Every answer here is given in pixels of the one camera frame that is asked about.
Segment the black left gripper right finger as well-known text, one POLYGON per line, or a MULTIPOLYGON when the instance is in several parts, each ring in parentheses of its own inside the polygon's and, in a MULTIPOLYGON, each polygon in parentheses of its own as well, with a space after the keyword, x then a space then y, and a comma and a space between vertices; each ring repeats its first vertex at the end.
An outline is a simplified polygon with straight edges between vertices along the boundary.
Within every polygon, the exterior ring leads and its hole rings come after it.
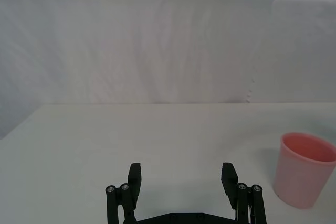
POLYGON ((233 223, 267 223, 263 189, 260 185, 254 184, 249 187, 240 183, 232 163, 222 164, 221 182, 235 211, 233 223))

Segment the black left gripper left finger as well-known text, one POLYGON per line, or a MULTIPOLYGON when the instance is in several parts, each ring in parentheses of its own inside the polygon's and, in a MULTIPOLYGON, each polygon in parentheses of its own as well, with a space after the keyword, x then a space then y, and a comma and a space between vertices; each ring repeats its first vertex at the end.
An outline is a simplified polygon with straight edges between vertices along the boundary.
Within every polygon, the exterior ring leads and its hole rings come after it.
POLYGON ((133 163, 130 166, 128 182, 120 187, 109 185, 106 187, 107 223, 119 223, 118 207, 122 206, 124 223, 137 223, 134 215, 141 188, 141 164, 133 163))

